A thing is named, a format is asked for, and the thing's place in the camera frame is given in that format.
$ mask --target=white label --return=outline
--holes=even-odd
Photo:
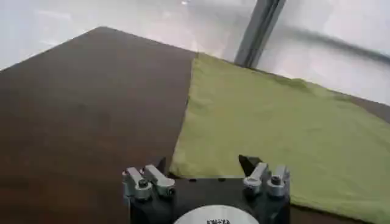
[[[187,212],[175,224],[259,224],[243,210],[226,205],[208,205]]]

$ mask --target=brown table surface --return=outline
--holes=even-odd
[[[1,71],[0,223],[126,223],[121,171],[172,155],[195,55],[100,27]],[[354,221],[292,208],[314,222]]]

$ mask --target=white wall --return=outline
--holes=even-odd
[[[389,9],[388,0],[287,0],[257,68],[390,105]]]
[[[0,0],[0,70],[98,26],[233,60],[256,0]]]

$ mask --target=metal clamp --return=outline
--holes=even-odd
[[[159,195],[172,197],[175,194],[175,181],[164,176],[155,166],[147,165],[143,171],[144,177],[156,186]]]
[[[275,174],[267,181],[268,194],[283,197],[289,193],[290,172],[284,165],[276,167]]]
[[[126,197],[147,200],[151,197],[152,185],[145,180],[136,168],[130,167],[122,172],[124,192]]]
[[[258,163],[252,174],[244,178],[245,188],[250,190],[252,195],[259,194],[261,192],[261,185],[263,184],[262,181],[268,174],[268,164]]]

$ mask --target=green towel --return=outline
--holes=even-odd
[[[390,223],[390,125],[303,80],[199,54],[171,172],[243,175],[238,155],[291,171],[294,204]]]

